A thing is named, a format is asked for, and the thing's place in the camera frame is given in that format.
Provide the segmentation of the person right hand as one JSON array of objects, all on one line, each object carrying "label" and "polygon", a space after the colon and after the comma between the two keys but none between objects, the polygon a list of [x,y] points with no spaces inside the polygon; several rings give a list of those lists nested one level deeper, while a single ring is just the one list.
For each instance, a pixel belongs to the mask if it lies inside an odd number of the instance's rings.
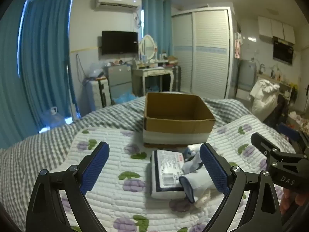
[{"label": "person right hand", "polygon": [[288,189],[283,189],[283,196],[280,202],[281,214],[284,214],[291,206],[292,202],[295,202],[298,206],[303,206],[308,200],[308,193],[297,194]]}]

